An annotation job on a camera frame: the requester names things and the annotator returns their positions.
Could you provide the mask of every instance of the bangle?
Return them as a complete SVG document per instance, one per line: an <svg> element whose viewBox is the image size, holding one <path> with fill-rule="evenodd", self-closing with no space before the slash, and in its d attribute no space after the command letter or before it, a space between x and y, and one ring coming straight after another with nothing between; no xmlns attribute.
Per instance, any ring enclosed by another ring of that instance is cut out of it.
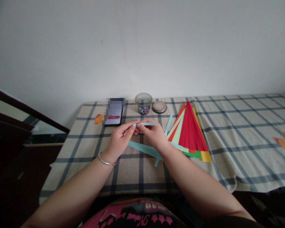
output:
<svg viewBox="0 0 285 228"><path fill-rule="evenodd" d="M104 160L102 160L102 158L101 158L101 153L102 153L102 152L100 152L99 155L98 155L99 160L100 160L103 164L105 164L105 165L111 165L110 163L107 163L107 162L105 162Z"/></svg>

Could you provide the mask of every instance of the checkered tablecloth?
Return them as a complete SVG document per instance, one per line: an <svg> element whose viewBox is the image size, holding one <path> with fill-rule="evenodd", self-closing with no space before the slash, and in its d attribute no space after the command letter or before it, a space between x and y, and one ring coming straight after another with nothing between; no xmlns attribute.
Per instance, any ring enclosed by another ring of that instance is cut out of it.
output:
<svg viewBox="0 0 285 228"><path fill-rule="evenodd" d="M285 97L279 94L157 99L167 104L167 111L148 115L138 113L133 100L126 101L123 123L153 118L163 129L170 114L172 123L183 103L196 108L213 163L189 158L228 190L267 192L285 186L285 150L272 138L285 132ZM103 114L100 102L83 104L78 117L49 173L40 194L44 202L103 151L115 127L94 125L95 116ZM132 141L149 145L143 135ZM100 196L122 193L178 193L167 167L155 158L128 147L118 159Z"/></svg>
<svg viewBox="0 0 285 228"><path fill-rule="evenodd" d="M231 192L285 186L285 97L280 94L195 97L218 180Z"/></svg>

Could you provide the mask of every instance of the hand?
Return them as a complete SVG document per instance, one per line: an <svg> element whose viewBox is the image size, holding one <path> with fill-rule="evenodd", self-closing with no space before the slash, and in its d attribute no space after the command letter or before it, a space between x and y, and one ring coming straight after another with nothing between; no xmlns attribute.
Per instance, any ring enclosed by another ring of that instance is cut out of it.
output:
<svg viewBox="0 0 285 228"><path fill-rule="evenodd" d="M152 120L152 119L144 119L141 123L149 122L149 123L156 123L156 126L143 126L142 124L137 124L137 128L148 138L151 145L158 151L163 152L170 147L170 143L166 138L164 130L162 129L161 125Z"/></svg>
<svg viewBox="0 0 285 228"><path fill-rule="evenodd" d="M133 124L137 124L138 122L139 120L125 123L113 130L109 145L101 154L104 161L111 164L116 162L119 156L127 148L132 135L137 135L139 133L139 130L133 126Z"/></svg>

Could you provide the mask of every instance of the left hand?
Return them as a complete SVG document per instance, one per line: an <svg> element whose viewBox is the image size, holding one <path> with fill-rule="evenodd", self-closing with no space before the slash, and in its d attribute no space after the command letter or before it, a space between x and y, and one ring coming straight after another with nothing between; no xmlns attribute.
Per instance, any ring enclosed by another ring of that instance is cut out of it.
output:
<svg viewBox="0 0 285 228"><path fill-rule="evenodd" d="M139 123L139 120L125 123L114 129L106 150L101 154L104 161L115 163L119 156L127 148L132 135L137 135L139 130L133 124Z"/></svg>

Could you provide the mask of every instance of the right hand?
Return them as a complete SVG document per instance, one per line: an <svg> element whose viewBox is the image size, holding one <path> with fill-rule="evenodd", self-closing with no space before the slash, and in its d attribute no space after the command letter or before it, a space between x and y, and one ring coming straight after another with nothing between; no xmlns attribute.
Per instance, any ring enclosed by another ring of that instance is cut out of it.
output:
<svg viewBox="0 0 285 228"><path fill-rule="evenodd" d="M156 126L143 126L142 124L137 124L137 128L148 138L151 145L158 151L164 152L171 146L164 130L162 129L161 125L152 120L152 119L144 119L140 123L156 123Z"/></svg>

